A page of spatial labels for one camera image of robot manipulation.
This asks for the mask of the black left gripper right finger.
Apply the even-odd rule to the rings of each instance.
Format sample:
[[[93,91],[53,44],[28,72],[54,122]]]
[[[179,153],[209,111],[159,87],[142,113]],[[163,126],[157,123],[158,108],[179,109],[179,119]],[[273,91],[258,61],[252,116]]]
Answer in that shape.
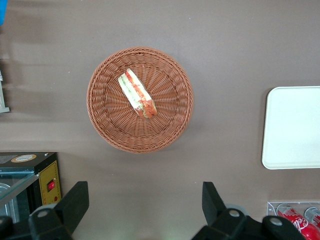
[[[227,208],[215,185],[202,184],[202,211],[207,224],[193,237],[194,240],[252,240],[247,232],[247,216],[239,209]]]

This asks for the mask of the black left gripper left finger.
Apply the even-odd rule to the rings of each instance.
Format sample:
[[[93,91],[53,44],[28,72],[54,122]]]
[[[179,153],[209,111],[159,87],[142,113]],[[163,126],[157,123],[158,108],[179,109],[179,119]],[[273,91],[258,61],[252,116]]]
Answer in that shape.
[[[28,225],[33,240],[71,240],[89,208],[87,181],[77,182],[59,203],[37,208]]]

